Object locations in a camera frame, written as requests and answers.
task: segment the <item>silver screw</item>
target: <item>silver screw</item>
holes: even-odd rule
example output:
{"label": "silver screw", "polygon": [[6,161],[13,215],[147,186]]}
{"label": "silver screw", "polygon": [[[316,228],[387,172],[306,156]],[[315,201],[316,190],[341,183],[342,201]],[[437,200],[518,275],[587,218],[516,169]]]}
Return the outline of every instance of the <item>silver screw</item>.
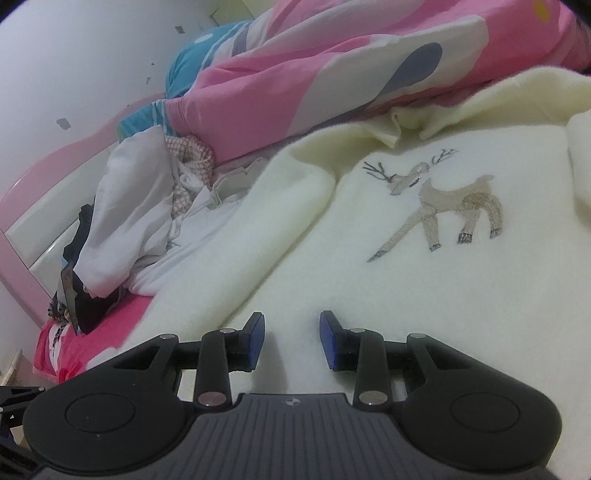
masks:
{"label": "silver screw", "polygon": [[366,405],[381,405],[388,401],[388,396],[384,392],[378,390],[368,390],[363,392],[359,399]]}
{"label": "silver screw", "polygon": [[206,407],[217,407],[227,400],[222,392],[204,392],[198,396],[197,401]]}

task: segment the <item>pink headboard frame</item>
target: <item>pink headboard frame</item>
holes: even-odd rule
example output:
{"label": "pink headboard frame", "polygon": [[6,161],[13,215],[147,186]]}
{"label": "pink headboard frame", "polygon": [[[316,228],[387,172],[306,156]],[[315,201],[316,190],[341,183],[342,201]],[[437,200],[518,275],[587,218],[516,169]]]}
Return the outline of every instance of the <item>pink headboard frame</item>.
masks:
{"label": "pink headboard frame", "polygon": [[159,93],[132,103],[94,135],[66,145],[42,158],[29,168],[0,200],[0,278],[39,326],[47,321],[47,308],[51,299],[14,251],[4,233],[60,180],[116,142],[117,124],[121,120],[163,97],[164,94]]}

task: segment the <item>deer leg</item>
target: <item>deer leg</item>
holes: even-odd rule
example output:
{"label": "deer leg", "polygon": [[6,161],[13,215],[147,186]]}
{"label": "deer leg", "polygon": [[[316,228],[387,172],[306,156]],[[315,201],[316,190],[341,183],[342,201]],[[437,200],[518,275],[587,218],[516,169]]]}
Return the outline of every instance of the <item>deer leg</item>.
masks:
{"label": "deer leg", "polygon": [[494,195],[489,195],[488,201],[484,205],[488,214],[488,220],[491,223],[491,238],[499,236],[503,232],[503,208],[499,199]]}
{"label": "deer leg", "polygon": [[423,217],[421,220],[423,223],[423,229],[425,230],[425,236],[429,243],[429,250],[434,252],[441,247],[439,243],[439,225],[437,224],[437,216],[435,214]]}
{"label": "deer leg", "polygon": [[466,219],[466,223],[464,224],[460,235],[457,237],[457,243],[471,244],[472,235],[474,234],[474,229],[476,228],[476,223],[480,218],[480,209],[468,210],[467,212],[463,212],[462,216]]}
{"label": "deer leg", "polygon": [[390,250],[392,250],[396,246],[396,244],[400,240],[403,239],[404,235],[409,233],[409,231],[412,230],[413,227],[415,227],[416,224],[418,224],[423,219],[423,217],[425,217],[425,215],[430,215],[430,214],[432,214],[431,210],[427,211],[427,209],[425,209],[424,207],[419,208],[419,210],[417,210],[410,217],[408,217],[407,221],[404,222],[404,225],[399,228],[398,232],[396,232],[390,238],[390,240],[388,240],[386,243],[384,243],[380,247],[380,249],[375,253],[375,255],[368,260],[368,262],[373,262],[374,260],[377,260],[378,258],[383,257],[385,254],[387,254]]}

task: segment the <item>plaid cloth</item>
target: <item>plaid cloth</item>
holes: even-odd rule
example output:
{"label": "plaid cloth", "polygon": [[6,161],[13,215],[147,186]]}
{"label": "plaid cloth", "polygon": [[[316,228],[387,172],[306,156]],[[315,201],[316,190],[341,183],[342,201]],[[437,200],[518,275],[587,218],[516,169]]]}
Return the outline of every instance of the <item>plaid cloth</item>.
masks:
{"label": "plaid cloth", "polygon": [[[211,186],[213,174],[213,152],[205,143],[194,135],[188,137],[165,136],[168,152],[196,175],[204,185]],[[173,220],[189,210],[196,192],[184,187],[174,179],[173,187]]]}

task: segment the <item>deer head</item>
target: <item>deer head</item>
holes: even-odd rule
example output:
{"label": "deer head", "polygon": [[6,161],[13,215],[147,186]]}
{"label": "deer head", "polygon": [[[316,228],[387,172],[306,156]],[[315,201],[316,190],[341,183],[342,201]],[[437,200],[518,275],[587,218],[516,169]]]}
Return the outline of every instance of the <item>deer head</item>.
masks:
{"label": "deer head", "polygon": [[378,162],[378,166],[374,167],[373,165],[365,163],[363,167],[364,170],[367,171],[368,175],[371,175],[373,178],[378,180],[385,180],[388,182],[388,188],[390,189],[390,195],[400,195],[404,190],[414,187],[418,181],[421,179],[422,175],[428,173],[429,169],[439,162],[445,160],[448,157],[451,157],[457,153],[457,150],[445,150],[441,149],[441,153],[439,154],[439,158],[431,159],[431,164],[429,165],[427,162],[422,161],[421,163],[417,163],[409,172],[408,175],[386,175],[384,166],[381,162]]}

